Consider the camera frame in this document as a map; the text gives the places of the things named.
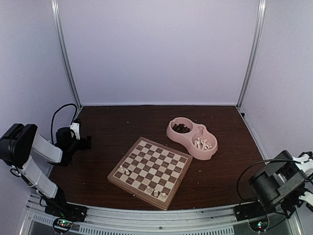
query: pile of chess pieces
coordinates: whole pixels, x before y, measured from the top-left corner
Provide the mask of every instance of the pile of chess pieces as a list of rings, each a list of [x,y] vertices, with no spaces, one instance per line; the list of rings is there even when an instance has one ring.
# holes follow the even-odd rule
[[[200,137],[198,137],[197,140],[194,142],[194,146],[200,150],[210,150],[212,148],[210,143],[207,142],[207,139],[202,139]]]
[[[183,123],[178,124],[178,125],[175,124],[175,125],[173,126],[173,130],[176,131],[176,132],[178,132],[178,133],[188,133],[188,132],[191,131],[190,128],[187,127],[187,126],[185,126],[185,124],[183,124]]]

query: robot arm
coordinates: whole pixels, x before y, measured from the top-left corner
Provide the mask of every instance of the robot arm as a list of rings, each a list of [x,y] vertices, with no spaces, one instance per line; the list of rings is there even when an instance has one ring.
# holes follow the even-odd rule
[[[41,194],[47,204],[46,213],[84,221],[87,208],[67,203],[63,190],[43,174],[33,161],[31,151],[53,165],[67,166],[77,150],[90,148],[91,137],[78,140],[68,127],[58,130],[57,143],[53,146],[37,133],[36,125],[14,124],[0,139],[0,158]]]
[[[303,202],[313,212],[313,195],[305,188],[305,183],[313,174],[312,152],[295,158],[285,150],[274,159],[281,162],[270,162],[249,181],[265,212],[274,212],[280,205],[285,216],[290,218],[296,210],[295,206],[300,207]]]

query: wire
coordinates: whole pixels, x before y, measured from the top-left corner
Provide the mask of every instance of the wire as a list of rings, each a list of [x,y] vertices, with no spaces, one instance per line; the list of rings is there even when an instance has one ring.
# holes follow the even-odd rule
[[[76,104],[73,104],[73,103],[65,104],[65,105],[61,106],[57,111],[54,112],[54,114],[53,114],[53,116],[52,116],[52,120],[51,120],[51,129],[50,129],[51,142],[52,142],[52,144],[54,144],[54,140],[53,140],[53,123],[54,123],[54,118],[55,118],[56,114],[57,114],[60,110],[62,110],[63,108],[65,108],[65,107],[67,107],[67,106],[74,106],[74,107],[75,107],[75,113],[74,113],[74,116],[73,116],[73,118],[72,118],[72,122],[74,121],[74,118],[75,118],[75,116],[76,116],[76,114],[77,114],[77,106],[76,106]]]
[[[251,164],[250,166],[248,166],[239,176],[238,180],[237,180],[237,184],[236,184],[236,190],[237,190],[237,195],[238,197],[245,202],[254,202],[257,201],[258,198],[257,197],[251,197],[251,198],[243,198],[240,193],[239,193],[239,183],[240,180],[242,179],[243,175],[252,167],[254,167],[255,165],[258,164],[262,164],[262,163],[269,163],[269,162],[287,162],[287,163],[296,163],[296,164],[301,164],[300,162],[294,161],[294,160],[288,160],[288,159],[268,159],[268,160],[263,160],[263,161],[259,161],[256,163]]]

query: black cable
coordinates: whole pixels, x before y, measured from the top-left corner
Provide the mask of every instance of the black cable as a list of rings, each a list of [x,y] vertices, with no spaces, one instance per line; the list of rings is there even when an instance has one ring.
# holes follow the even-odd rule
[[[70,104],[65,104],[63,106],[61,106],[57,111],[54,112],[53,116],[52,116],[52,120],[51,120],[51,129],[50,129],[50,134],[51,134],[51,142],[52,144],[54,144],[54,140],[53,140],[53,122],[54,122],[54,118],[56,116],[56,114],[63,108],[67,107],[67,106],[74,106],[75,107],[75,113],[74,113],[74,116],[72,118],[72,122],[74,121],[74,118],[77,114],[77,106],[76,104],[73,104],[73,103],[70,103]]]
[[[259,161],[256,163],[251,164],[250,166],[248,166],[239,176],[238,180],[237,180],[237,184],[236,184],[236,190],[237,190],[237,195],[238,197],[245,202],[254,202],[257,201],[258,198],[257,197],[251,197],[251,198],[243,198],[240,193],[239,193],[239,183],[241,178],[243,177],[243,175],[252,167],[254,167],[255,165],[258,164],[262,164],[262,163],[268,163],[268,162],[287,162],[287,163],[296,163],[296,164],[301,164],[300,162],[294,161],[294,160],[288,160],[288,159],[269,159],[269,160],[263,160],[263,161]]]
[[[269,229],[266,229],[266,231],[271,230],[271,229],[277,227],[278,225],[280,225],[281,223],[283,223],[286,219],[287,219],[287,217],[285,217],[284,219],[282,219],[280,222],[278,222],[277,224],[273,225],[273,226],[270,227]]]

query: chess square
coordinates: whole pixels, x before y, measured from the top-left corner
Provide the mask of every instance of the chess square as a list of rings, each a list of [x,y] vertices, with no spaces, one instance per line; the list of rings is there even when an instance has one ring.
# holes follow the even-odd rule
[[[163,167],[163,166],[160,166],[160,168],[158,169],[158,171],[165,172],[165,171],[166,171],[166,168]]]
[[[126,183],[129,184],[129,185],[132,185],[133,182],[134,182],[134,179],[132,179],[132,178],[128,178],[126,180]]]
[[[156,164],[158,164],[158,165],[161,165],[161,164],[162,164],[162,162],[163,162],[163,161],[162,161],[162,160],[160,160],[160,159],[157,159],[157,160],[156,160]]]
[[[158,170],[160,168],[160,165],[154,163],[152,168]]]
[[[158,183],[161,178],[158,176],[154,176],[151,181]]]
[[[152,147],[152,145],[147,143],[145,147],[150,149]]]
[[[155,170],[155,169],[153,169],[153,168],[151,168],[151,169],[149,170],[149,173],[151,173],[151,174],[153,174],[153,175],[155,175],[156,172],[157,172],[157,170]]]
[[[140,153],[140,151],[139,151],[138,149],[134,149],[134,150],[133,150],[133,153],[134,153],[135,155],[138,155],[138,154]]]
[[[150,160],[150,158],[151,158],[151,155],[149,155],[149,154],[146,154],[144,157],[143,157],[144,159],[146,159],[146,160]]]
[[[140,161],[143,165],[145,165],[147,162],[148,162],[148,160],[147,159],[145,159],[145,158],[143,158],[143,159],[141,159],[141,161]]]
[[[140,152],[140,153],[138,153],[138,156],[140,156],[140,157],[144,157],[146,154],[144,153],[144,152]]]
[[[168,153],[167,156],[170,158],[173,158],[175,156],[175,154],[174,153]]]
[[[138,182],[138,181],[135,180],[135,181],[133,182],[132,186],[133,186],[134,188],[138,188],[138,187],[140,186],[140,182]]]
[[[172,172],[172,174],[171,174],[171,176],[173,176],[173,177],[175,177],[175,178],[177,178],[177,179],[178,179],[178,177],[179,177],[179,173],[177,173],[177,172],[173,171],[173,172]]]
[[[115,174],[114,174],[114,176],[116,177],[116,178],[121,178],[121,176],[123,175],[123,173],[122,172],[119,172],[119,171],[117,171]]]
[[[129,165],[130,165],[129,163],[124,162],[122,166],[123,166],[124,168],[128,168],[128,167],[129,167]]]
[[[179,161],[182,162],[182,163],[186,163],[187,159],[184,158],[184,157],[180,157]]]
[[[137,178],[136,178],[136,180],[137,180],[138,182],[142,182],[143,179],[144,179],[144,178],[143,178],[141,175],[138,175]]]
[[[155,189],[155,187],[157,186],[157,184],[156,184],[156,182],[151,181],[151,182],[149,183],[149,186],[150,186],[151,188]]]
[[[165,184],[165,187],[172,189],[174,187],[174,184],[169,182],[169,181],[167,181],[166,184]]]
[[[148,174],[148,172],[147,172],[147,171],[144,171],[144,170],[142,170],[142,171],[139,173],[139,175],[142,176],[142,177],[146,177],[147,174]]]
[[[169,165],[169,163],[167,163],[167,162],[162,162],[162,164],[161,164],[161,166],[163,166],[163,167],[165,167],[165,168],[167,168],[168,165]]]
[[[134,165],[130,165],[129,167],[128,167],[128,170],[130,170],[130,171],[133,171],[133,170],[135,170],[135,166]]]
[[[149,151],[148,148],[143,148],[143,149],[141,150],[141,152],[144,152],[144,153],[147,153],[148,151]]]
[[[160,156],[159,156],[159,159],[160,159],[160,160],[163,161],[165,158],[166,158],[166,156],[164,156],[163,154],[160,154]]]
[[[161,178],[164,179],[164,180],[168,180],[168,179],[170,178],[170,176],[167,175],[167,174],[163,174],[163,175],[161,176]]]
[[[173,164],[169,164],[167,168],[170,169],[170,170],[174,170],[175,166]]]
[[[162,186],[165,186],[166,180],[160,179],[159,182],[158,182],[158,184],[159,184],[159,185],[162,185]]]
[[[129,177],[132,178],[133,180],[136,179],[137,176],[138,176],[138,174],[136,174],[136,173],[134,173],[134,172],[132,172],[132,173],[129,175]]]
[[[184,165],[185,165],[184,163],[182,163],[182,162],[178,162],[176,166],[178,166],[178,167],[180,167],[180,168],[183,168],[183,167],[184,167]]]
[[[172,160],[172,159],[171,159],[171,158],[169,158],[169,157],[166,157],[166,158],[164,159],[164,161],[165,161],[165,162],[167,162],[167,163],[170,163],[170,162],[171,162],[171,160]]]
[[[159,154],[159,153],[154,152],[154,154],[152,154],[152,156],[153,156],[153,157],[158,158],[158,157],[160,156],[160,154]]]
[[[147,171],[147,172],[149,172],[150,169],[151,169],[151,167],[149,167],[148,165],[145,165],[145,166],[143,167],[143,170],[144,170],[144,171]]]
[[[159,170],[156,172],[156,176],[161,177],[162,175],[163,175],[163,172],[161,172]]]
[[[133,160],[133,162],[131,163],[131,165],[134,165],[134,166],[137,166],[138,164],[139,164],[139,162],[136,160]]]
[[[178,163],[177,160],[175,160],[175,159],[172,159],[172,160],[171,160],[171,164],[176,165],[177,163]]]
[[[131,159],[135,159],[137,157],[137,155],[135,153],[131,153],[129,156]]]
[[[142,160],[142,157],[137,156],[137,157],[135,157],[135,160],[138,161],[138,162],[140,162],[140,161]]]
[[[179,156],[179,155],[177,155],[177,154],[175,154],[175,156],[173,157],[173,159],[174,159],[174,160],[176,160],[176,161],[179,161],[180,156]]]
[[[151,180],[143,179],[143,181],[141,183],[148,186],[150,182],[151,182]]]
[[[147,152],[147,154],[153,155],[153,154],[154,154],[154,151],[152,151],[152,150],[149,149],[149,151]]]
[[[168,153],[169,153],[169,151],[167,151],[167,150],[163,150],[162,151],[162,154],[165,155],[165,156],[167,156]]]
[[[168,181],[174,184],[175,181],[176,181],[176,178],[174,178],[173,176],[170,176],[170,178],[168,179]]]
[[[121,178],[119,178],[119,179],[120,179],[121,181],[125,182],[128,178],[129,178],[129,177],[128,177],[127,175],[123,174],[123,175],[121,176]]]
[[[153,176],[154,176],[153,174],[148,173],[148,174],[146,175],[146,179],[152,180]]]
[[[146,188],[147,188],[147,186],[144,185],[144,184],[140,184],[139,187],[138,187],[138,189],[143,191],[143,192],[146,190]]]
[[[157,147],[153,145],[150,149],[155,152]]]
[[[177,173],[180,173],[181,170],[182,170],[182,169],[181,169],[180,167],[178,167],[178,166],[176,166],[175,169],[174,169],[174,171],[177,172]]]
[[[157,148],[157,149],[156,149],[156,152],[157,152],[157,153],[161,153],[161,152],[163,152],[163,149]]]
[[[170,170],[170,169],[166,169],[166,171],[165,171],[165,174],[167,174],[167,175],[172,175],[172,170]]]
[[[151,158],[150,158],[150,161],[151,161],[151,162],[154,162],[154,163],[155,163],[156,160],[157,160],[157,159],[156,159],[155,157],[151,157]]]
[[[141,145],[138,145],[137,148],[139,151],[141,151],[143,149],[143,147]]]
[[[167,187],[164,187],[163,189],[162,189],[162,192],[165,192],[166,193],[166,195],[169,195],[170,194],[170,189],[169,188],[167,188]]]
[[[144,164],[143,163],[139,163],[138,165],[137,165],[137,167],[139,168],[139,169],[143,169],[144,168]]]
[[[164,187],[162,185],[156,185],[155,190],[158,191],[158,193],[160,193],[162,191]]]
[[[136,168],[134,169],[134,173],[139,174],[140,172],[141,172],[141,169],[140,169],[140,168],[136,167]]]
[[[127,159],[125,160],[125,162],[130,164],[130,163],[133,162],[133,160],[132,160],[131,158],[127,158]]]
[[[149,167],[152,167],[152,166],[154,165],[154,163],[151,162],[151,161],[148,161],[148,162],[146,163],[146,165],[149,166]]]

